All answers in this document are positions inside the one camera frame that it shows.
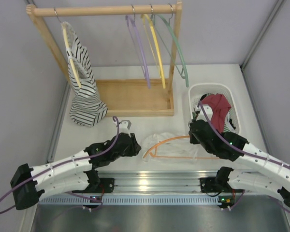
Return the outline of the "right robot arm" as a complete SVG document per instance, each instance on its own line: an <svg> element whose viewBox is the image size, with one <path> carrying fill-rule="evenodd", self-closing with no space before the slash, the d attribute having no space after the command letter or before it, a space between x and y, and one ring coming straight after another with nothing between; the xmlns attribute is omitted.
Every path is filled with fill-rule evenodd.
<svg viewBox="0 0 290 232"><path fill-rule="evenodd" d="M230 189L258 192L290 208L289 164L261 151L236 133L214 130L204 120L190 121L189 136L192 144L200 144L207 153L253 170L252 173L246 173L231 167L221 167L215 177L215 185L220 192Z"/></svg>

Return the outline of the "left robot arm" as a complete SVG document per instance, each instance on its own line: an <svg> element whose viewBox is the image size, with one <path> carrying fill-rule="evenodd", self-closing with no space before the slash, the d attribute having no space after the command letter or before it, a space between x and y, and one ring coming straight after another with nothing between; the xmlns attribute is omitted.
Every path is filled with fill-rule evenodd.
<svg viewBox="0 0 290 232"><path fill-rule="evenodd" d="M41 166L20 165L10 182L17 210L30 208L52 195L99 188L97 168L120 157L136 156L141 150L134 133L121 132L104 143L93 143L68 158Z"/></svg>

